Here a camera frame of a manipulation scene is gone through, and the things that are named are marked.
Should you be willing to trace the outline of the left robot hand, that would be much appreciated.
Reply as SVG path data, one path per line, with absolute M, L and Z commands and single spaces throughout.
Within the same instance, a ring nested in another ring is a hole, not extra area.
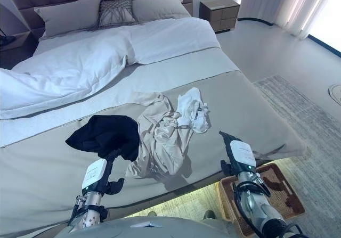
M 108 181 L 113 162 L 120 153 L 121 149 L 114 150 L 106 157 L 96 160 L 88 166 L 82 182 L 83 196 L 89 192 L 98 192 L 101 196 L 104 196 L 105 194 L 117 194 L 121 191 L 124 184 L 124 178 L 120 178 L 116 182 Z

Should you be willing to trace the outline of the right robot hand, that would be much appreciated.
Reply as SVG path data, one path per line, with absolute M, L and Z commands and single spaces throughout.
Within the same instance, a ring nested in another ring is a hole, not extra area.
M 256 173 L 256 160 L 249 144 L 225 132 L 219 131 L 223 137 L 230 163 L 221 160 L 222 172 L 227 176 Z

